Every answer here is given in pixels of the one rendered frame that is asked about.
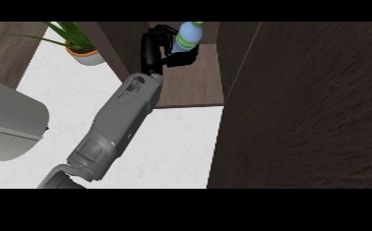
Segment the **dark wooden cabinet door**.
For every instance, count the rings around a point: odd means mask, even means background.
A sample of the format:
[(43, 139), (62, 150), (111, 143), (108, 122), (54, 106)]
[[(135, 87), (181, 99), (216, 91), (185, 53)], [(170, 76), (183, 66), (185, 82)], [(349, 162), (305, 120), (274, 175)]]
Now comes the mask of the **dark wooden cabinet door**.
[(209, 186), (372, 189), (372, 22), (262, 24)]

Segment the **blue water bottle green label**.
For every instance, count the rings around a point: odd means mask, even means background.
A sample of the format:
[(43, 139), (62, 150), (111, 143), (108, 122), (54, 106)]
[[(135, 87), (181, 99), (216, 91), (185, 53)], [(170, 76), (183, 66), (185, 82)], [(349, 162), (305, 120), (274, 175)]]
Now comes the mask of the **blue water bottle green label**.
[(197, 47), (203, 35), (203, 22), (185, 22), (176, 35), (172, 52), (179, 53), (191, 51)]

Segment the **grey rounded appliance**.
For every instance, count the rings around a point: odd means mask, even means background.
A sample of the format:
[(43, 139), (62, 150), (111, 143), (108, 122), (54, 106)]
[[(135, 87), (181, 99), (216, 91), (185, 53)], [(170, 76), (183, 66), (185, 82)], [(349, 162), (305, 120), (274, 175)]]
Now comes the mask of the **grey rounded appliance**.
[(48, 122), (46, 105), (0, 84), (0, 161), (31, 150), (45, 136)]

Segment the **green plant in white pot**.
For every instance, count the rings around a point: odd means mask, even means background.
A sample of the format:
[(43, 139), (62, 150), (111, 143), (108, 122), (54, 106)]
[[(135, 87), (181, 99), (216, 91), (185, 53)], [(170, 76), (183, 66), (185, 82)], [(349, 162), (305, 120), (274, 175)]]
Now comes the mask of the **green plant in white pot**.
[[(57, 24), (52, 22), (45, 22), (45, 25), (59, 35), (59, 37), (64, 39), (64, 42), (28, 34), (23, 34), (21, 37), (37, 39), (40, 41), (61, 45), (74, 60), (85, 66), (98, 66), (105, 63), (104, 56), (101, 55), (99, 50), (88, 38), (88, 35), (83, 32), (77, 22), (58, 22)], [(8, 35), (20, 36), (18, 33), (11, 32), (8, 32)]]

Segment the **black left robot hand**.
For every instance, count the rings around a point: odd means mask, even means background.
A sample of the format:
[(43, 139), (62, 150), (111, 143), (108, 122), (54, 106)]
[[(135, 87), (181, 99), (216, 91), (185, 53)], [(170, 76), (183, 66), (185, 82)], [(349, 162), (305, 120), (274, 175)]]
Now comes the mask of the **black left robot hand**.
[(169, 25), (157, 25), (141, 39), (141, 70), (150, 76), (163, 74), (163, 66), (169, 68), (192, 65), (197, 61), (200, 46), (185, 52), (172, 52), (173, 36), (179, 30)]

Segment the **dark wooden cabinet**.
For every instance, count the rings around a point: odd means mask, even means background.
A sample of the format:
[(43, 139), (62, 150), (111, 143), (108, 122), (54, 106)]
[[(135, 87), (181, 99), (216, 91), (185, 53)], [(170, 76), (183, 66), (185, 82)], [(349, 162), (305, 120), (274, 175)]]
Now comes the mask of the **dark wooden cabinet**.
[[(141, 37), (157, 25), (181, 22), (79, 22), (121, 81), (141, 72)], [(158, 108), (223, 106), (247, 58), (260, 22), (206, 22), (197, 61), (163, 67)]]

